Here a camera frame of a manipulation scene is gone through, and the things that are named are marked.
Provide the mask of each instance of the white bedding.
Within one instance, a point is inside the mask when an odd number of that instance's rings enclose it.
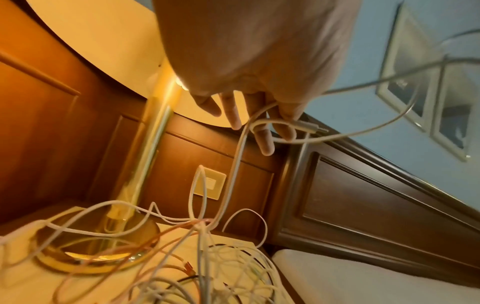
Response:
[[[295,250],[273,261],[305,304],[479,304],[480,289]]]

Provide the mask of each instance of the switch plate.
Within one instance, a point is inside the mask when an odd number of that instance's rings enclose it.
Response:
[[[220,198],[220,194],[222,193],[222,189],[224,187],[225,180],[227,179],[227,175],[208,168],[205,168],[205,175],[206,196],[208,198],[218,200]],[[199,178],[193,193],[203,196],[203,186],[204,185],[202,184],[202,179]]]

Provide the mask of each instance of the lamp base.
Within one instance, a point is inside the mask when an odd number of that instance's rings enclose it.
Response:
[[[108,231],[108,227],[118,225],[112,223],[112,221],[116,220],[107,217],[109,209],[109,206],[96,209],[77,220],[69,228],[97,233],[113,233],[112,231]],[[79,212],[80,211],[76,211],[61,216],[55,219],[53,223],[62,226]],[[135,212],[124,224],[124,230],[135,227],[143,217],[144,215]],[[55,230],[49,227],[38,230],[35,234],[35,242],[33,242],[33,244],[35,246],[43,244],[54,232]],[[82,261],[90,260],[104,250],[124,245],[141,245],[152,239],[158,233],[160,233],[160,228],[151,219],[148,219],[139,229],[118,238],[95,237],[62,232],[36,257],[41,263],[54,270],[71,272],[80,265]],[[150,252],[152,252],[151,249],[153,249],[156,244],[157,242],[152,243],[148,248],[132,255],[128,259],[128,262],[123,264],[120,269],[125,269],[142,262],[145,258],[149,257]],[[125,257],[129,256],[131,252],[132,251],[124,250],[120,253],[98,256],[78,273],[95,274],[109,272],[121,263]]]

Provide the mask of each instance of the headboard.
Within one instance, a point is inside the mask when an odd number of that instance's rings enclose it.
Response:
[[[275,248],[480,286],[480,213],[350,139],[292,146],[266,218]]]

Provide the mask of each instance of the picture frame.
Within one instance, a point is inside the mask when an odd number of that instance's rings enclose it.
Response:
[[[478,87],[461,67],[445,68],[431,137],[461,161],[469,158],[474,129],[472,116],[479,110],[479,99]]]
[[[416,21],[405,4],[401,4],[393,26],[390,42],[381,71],[381,78],[410,70],[442,58],[426,30]],[[418,128],[430,133],[435,108],[439,69],[430,69],[418,74],[377,86],[376,94],[397,112],[405,109],[417,85],[420,85],[417,102],[406,118]]]

